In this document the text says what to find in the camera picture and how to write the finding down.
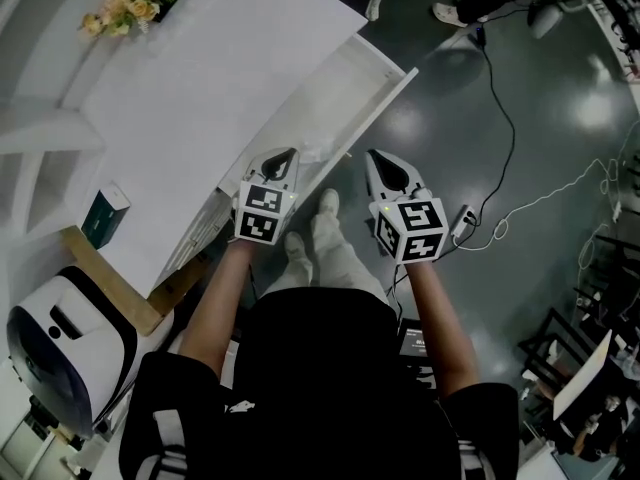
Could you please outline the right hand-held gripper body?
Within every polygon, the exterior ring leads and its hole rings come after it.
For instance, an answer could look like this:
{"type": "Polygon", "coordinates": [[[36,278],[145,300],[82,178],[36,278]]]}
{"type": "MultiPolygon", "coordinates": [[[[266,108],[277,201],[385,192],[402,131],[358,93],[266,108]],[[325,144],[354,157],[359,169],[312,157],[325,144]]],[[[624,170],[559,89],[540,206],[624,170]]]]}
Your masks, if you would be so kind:
{"type": "Polygon", "coordinates": [[[394,201],[373,201],[373,236],[396,265],[438,259],[447,238],[447,218],[439,198],[426,188],[394,201]]]}

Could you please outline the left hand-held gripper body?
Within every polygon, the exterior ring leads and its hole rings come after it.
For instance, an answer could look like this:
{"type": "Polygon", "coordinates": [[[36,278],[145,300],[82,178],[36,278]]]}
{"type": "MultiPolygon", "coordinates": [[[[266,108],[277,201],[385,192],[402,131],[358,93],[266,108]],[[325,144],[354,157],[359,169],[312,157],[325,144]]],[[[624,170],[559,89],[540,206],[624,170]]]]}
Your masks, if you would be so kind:
{"type": "Polygon", "coordinates": [[[275,244],[296,209],[299,194],[283,180],[267,180],[247,172],[232,199],[234,237],[275,244]]]}

